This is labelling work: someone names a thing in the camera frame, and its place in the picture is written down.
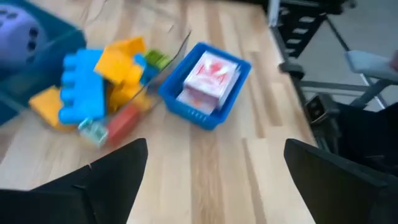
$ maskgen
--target blue toy block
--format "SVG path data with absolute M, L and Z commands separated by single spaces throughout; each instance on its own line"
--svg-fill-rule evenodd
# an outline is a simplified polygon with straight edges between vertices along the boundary
M 106 115 L 103 77 L 94 72 L 102 50 L 79 50 L 63 60 L 61 100 L 64 107 L 58 117 L 63 124 L 78 124 L 85 119 Z
M 153 78 L 157 76 L 157 74 L 159 74 L 159 70 L 156 67 L 149 65 L 142 54 L 136 54 L 134 56 L 134 62 L 140 65 L 144 70 L 141 79 L 139 80 L 139 82 L 143 85 L 148 84 Z

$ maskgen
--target red toy block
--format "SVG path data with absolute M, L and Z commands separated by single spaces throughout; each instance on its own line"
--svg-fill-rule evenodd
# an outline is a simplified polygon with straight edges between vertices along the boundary
M 118 144 L 135 128 L 141 118 L 141 111 L 134 104 L 128 104 L 122 108 L 107 125 L 107 145 Z

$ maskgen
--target yellow toy block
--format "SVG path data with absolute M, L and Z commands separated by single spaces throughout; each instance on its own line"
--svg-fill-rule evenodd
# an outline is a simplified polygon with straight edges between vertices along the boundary
M 108 45 L 105 49 L 118 50 L 125 55 L 132 57 L 135 54 L 145 52 L 144 37 L 140 36 L 128 40 L 117 41 Z
M 152 100 L 146 96 L 146 90 L 142 89 L 141 85 L 129 86 L 129 85 L 121 85 L 117 86 L 110 98 L 109 98 L 109 105 L 110 110 L 120 109 L 120 107 L 124 106 L 130 100 L 133 99 L 133 103 L 140 108 L 142 111 L 146 111 L 150 109 L 152 106 Z
M 135 104 L 142 112 L 145 112 L 152 107 L 154 102 L 144 91 L 142 91 L 132 100 L 132 103 Z
M 55 86 L 51 86 L 33 96 L 29 100 L 29 104 L 53 128 L 60 131 L 71 131 L 76 128 L 76 126 L 64 125 L 58 120 L 58 112 L 63 103 L 60 99 L 60 90 Z
M 111 96 L 114 88 L 114 85 L 108 85 L 106 87 L 106 107 L 108 114 L 113 114 L 119 109 L 118 106 L 111 101 Z
M 138 84 L 143 73 L 142 67 L 134 65 L 131 57 L 114 50 L 104 50 L 94 71 L 115 85 L 122 84 L 125 79 L 130 84 Z

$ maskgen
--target wooden tabletop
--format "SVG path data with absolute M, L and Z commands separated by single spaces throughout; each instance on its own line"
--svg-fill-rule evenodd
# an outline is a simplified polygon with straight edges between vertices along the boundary
M 35 0 L 77 24 L 98 17 L 126 25 L 132 0 Z M 147 139 L 144 180 L 128 223 L 314 223 L 283 158 L 285 140 L 314 144 L 282 57 L 259 6 L 232 1 L 145 0 L 192 28 L 190 50 L 209 42 L 252 63 L 224 124 L 204 131 L 169 113 L 164 104 L 126 142 Z M 89 38 L 109 37 L 118 26 Z M 44 128 L 29 112 L 0 129 L 0 188 L 31 189 L 109 151 Z

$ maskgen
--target chair armrest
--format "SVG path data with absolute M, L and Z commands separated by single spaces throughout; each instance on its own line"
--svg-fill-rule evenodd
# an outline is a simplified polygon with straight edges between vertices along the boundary
M 389 66 L 388 58 L 359 50 L 350 50 L 345 56 L 352 72 L 398 83 L 398 72 Z
M 292 77 L 301 80 L 304 75 L 304 69 L 301 65 L 290 63 L 290 62 L 282 62 L 279 64 L 279 70 L 282 72 L 289 73 Z

